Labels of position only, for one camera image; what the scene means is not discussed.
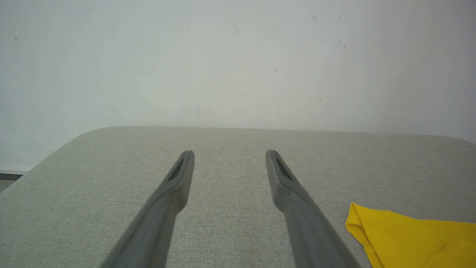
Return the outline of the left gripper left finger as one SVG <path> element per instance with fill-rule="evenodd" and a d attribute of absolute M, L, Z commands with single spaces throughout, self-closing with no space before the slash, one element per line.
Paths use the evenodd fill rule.
<path fill-rule="evenodd" d="M 194 166 L 194 152 L 184 151 L 100 268 L 165 268 L 176 217 L 189 197 Z"/>

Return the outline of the yellow t-shirt garment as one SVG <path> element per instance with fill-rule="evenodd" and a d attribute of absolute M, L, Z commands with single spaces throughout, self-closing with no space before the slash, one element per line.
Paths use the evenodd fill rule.
<path fill-rule="evenodd" d="M 345 227 L 373 268 L 476 268 L 476 223 L 421 220 L 351 203 Z"/>

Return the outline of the wall baseboard strip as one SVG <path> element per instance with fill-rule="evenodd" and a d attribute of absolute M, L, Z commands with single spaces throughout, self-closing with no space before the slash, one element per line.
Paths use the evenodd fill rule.
<path fill-rule="evenodd" d="M 17 181 L 27 171 L 0 169 L 0 181 Z"/>

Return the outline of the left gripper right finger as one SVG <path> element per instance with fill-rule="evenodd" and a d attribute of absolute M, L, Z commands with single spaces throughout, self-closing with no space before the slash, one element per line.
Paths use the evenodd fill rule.
<path fill-rule="evenodd" d="M 277 151 L 266 152 L 266 167 L 273 202 L 286 219 L 296 268 L 360 268 Z"/>

